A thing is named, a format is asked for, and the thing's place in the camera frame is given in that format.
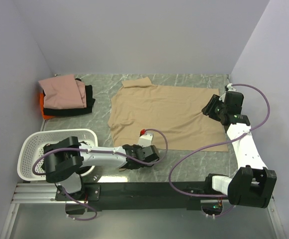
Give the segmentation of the beige t shirt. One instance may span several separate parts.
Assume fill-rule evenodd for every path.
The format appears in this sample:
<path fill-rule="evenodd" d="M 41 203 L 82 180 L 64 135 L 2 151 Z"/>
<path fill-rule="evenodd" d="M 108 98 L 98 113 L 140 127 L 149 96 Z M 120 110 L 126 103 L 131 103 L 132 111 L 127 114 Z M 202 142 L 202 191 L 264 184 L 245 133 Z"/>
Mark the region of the beige t shirt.
<path fill-rule="evenodd" d="M 169 173 L 184 154 L 200 147 L 224 142 L 223 126 L 201 110 L 218 89 L 154 85 L 148 77 L 131 81 L 111 81 L 108 96 L 110 142 L 105 146 L 135 144 L 142 129 L 154 129 L 153 144 L 168 153 L 148 173 Z"/>

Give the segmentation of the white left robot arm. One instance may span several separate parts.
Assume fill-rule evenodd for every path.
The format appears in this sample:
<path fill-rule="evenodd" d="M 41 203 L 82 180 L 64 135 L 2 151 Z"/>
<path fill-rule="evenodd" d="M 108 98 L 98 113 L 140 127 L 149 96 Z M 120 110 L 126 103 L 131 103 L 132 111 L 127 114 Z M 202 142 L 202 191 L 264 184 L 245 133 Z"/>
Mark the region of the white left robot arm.
<path fill-rule="evenodd" d="M 154 145 L 92 147 L 71 136 L 44 147 L 42 169 L 48 183 L 59 184 L 71 199 L 79 200 L 85 193 L 80 175 L 82 168 L 106 166 L 135 170 L 151 167 L 159 160 L 159 152 Z"/>

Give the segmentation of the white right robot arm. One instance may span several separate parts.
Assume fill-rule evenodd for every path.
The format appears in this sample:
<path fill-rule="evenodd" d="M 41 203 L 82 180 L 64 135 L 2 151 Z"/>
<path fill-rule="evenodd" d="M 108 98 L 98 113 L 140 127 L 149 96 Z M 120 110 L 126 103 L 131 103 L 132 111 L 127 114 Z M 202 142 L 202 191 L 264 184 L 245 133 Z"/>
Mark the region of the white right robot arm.
<path fill-rule="evenodd" d="M 202 113 L 220 122 L 236 155 L 238 171 L 233 178 L 209 174 L 203 187 L 206 197 L 214 199 L 226 195 L 232 205 L 266 208 L 271 199 L 277 175 L 261 159 L 251 134 L 251 124 L 241 113 L 244 96 L 227 91 L 223 96 L 213 95 Z"/>

